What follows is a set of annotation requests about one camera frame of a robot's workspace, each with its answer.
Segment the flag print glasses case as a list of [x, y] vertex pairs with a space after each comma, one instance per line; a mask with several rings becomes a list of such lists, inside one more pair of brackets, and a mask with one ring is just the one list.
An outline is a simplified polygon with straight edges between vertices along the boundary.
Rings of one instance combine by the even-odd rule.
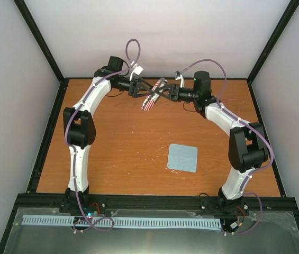
[[160, 88], [160, 87], [163, 87], [167, 84], [167, 80], [165, 78], [160, 78], [156, 83], [155, 85], [153, 86], [153, 88], [151, 89], [153, 91], [152, 94], [148, 95], [143, 103], [142, 103], [142, 106], [141, 106], [141, 109], [145, 112], [148, 112], [150, 111], [154, 106], [155, 106], [155, 103], [157, 102], [157, 100], [159, 99], [160, 95], [157, 94], [155, 92], [155, 90], [157, 88]]

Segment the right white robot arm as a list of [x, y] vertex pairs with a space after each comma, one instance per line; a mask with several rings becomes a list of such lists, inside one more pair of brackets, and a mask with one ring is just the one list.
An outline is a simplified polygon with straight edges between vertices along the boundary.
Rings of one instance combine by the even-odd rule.
[[264, 128], [258, 122], [250, 123], [233, 114], [219, 97], [213, 96], [208, 72], [197, 71], [194, 74], [193, 88], [184, 86], [182, 76], [177, 79], [180, 85], [159, 79], [151, 88], [144, 105], [153, 105], [160, 96], [171, 101], [193, 103], [197, 113], [229, 136], [231, 169], [225, 184], [219, 189], [217, 207], [222, 213], [230, 212], [242, 203], [244, 189], [254, 172], [261, 170], [264, 162], [274, 159], [271, 146], [264, 136]]

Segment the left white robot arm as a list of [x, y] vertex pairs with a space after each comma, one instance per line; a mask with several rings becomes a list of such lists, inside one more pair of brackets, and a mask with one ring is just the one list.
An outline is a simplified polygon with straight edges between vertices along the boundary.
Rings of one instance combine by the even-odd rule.
[[142, 110], [153, 108], [163, 94], [168, 81], [160, 78], [154, 85], [140, 77], [142, 67], [132, 62], [125, 69], [130, 75], [124, 76], [125, 61], [111, 56], [108, 64], [94, 73], [92, 82], [82, 98], [63, 112], [65, 143], [70, 152], [70, 180], [65, 191], [71, 206], [78, 213], [90, 207], [88, 198], [88, 158], [90, 147], [96, 138], [94, 113], [102, 99], [112, 90], [126, 91], [133, 98], [144, 97]]

